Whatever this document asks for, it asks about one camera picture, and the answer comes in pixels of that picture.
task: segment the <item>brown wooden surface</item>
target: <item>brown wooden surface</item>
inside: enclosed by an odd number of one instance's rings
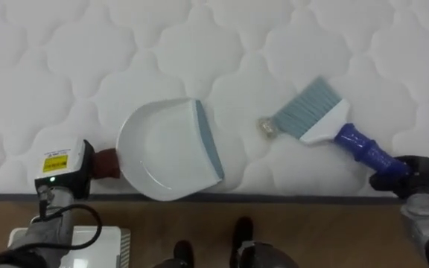
[[[311,267],[426,267],[406,239],[398,206],[91,203],[104,224],[132,232],[131,267],[151,268],[171,256],[177,240],[194,245],[197,267],[228,267],[232,226],[255,221],[255,238],[272,243]],[[36,204],[0,202],[0,251],[10,231],[26,227]],[[93,224],[77,214],[77,223]]]

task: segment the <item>quilted mattress surface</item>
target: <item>quilted mattress surface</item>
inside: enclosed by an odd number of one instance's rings
[[[0,194],[35,192],[44,144],[114,147],[134,109],[188,96],[226,173],[209,192],[376,195],[333,144],[256,129],[319,75],[386,151],[429,156],[429,0],[0,0]]]

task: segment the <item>dustpan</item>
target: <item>dustpan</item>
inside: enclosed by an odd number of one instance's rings
[[[176,200],[224,178],[204,108],[191,98],[138,108],[118,134],[117,154],[127,181],[154,200]]]

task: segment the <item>brush bristles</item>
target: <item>brush bristles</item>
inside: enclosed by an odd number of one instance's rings
[[[281,131],[299,139],[341,100],[327,82],[318,77],[280,109],[273,121]]]

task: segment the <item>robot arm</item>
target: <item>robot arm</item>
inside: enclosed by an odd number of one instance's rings
[[[49,196],[46,217],[74,202],[74,196],[67,188],[48,188],[47,193],[40,196],[45,194]],[[60,259],[69,252],[68,249],[34,247],[26,250],[24,247],[35,243],[71,245],[72,230],[70,211],[50,220],[33,220],[25,236],[15,240],[9,247],[10,251],[0,254],[0,268],[40,267],[41,264],[47,268],[58,268]]]
[[[39,217],[31,221],[25,236],[0,253],[0,268],[58,268],[69,250],[86,248],[98,239],[102,230],[98,213],[87,205],[74,204],[75,200],[89,196],[93,156],[89,142],[78,139],[71,140],[63,150],[44,154],[41,170],[45,172],[35,180]],[[74,208],[89,211],[98,224],[91,240],[75,246],[71,212]]]
[[[398,159],[413,169],[409,177],[398,179],[374,175],[370,185],[378,191],[392,191],[406,200],[400,209],[401,217],[409,238],[429,265],[429,158],[402,156]]]

